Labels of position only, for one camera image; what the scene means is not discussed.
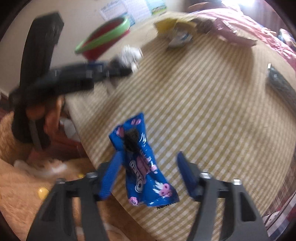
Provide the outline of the left hand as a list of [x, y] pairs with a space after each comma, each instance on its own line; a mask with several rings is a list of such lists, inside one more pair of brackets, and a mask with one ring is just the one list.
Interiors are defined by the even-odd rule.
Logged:
[[59, 119], [61, 115], [64, 97], [55, 97], [46, 102], [42, 102], [26, 108], [26, 115], [29, 120], [39, 120], [45, 118], [43, 129], [45, 134], [53, 138], [59, 129]]

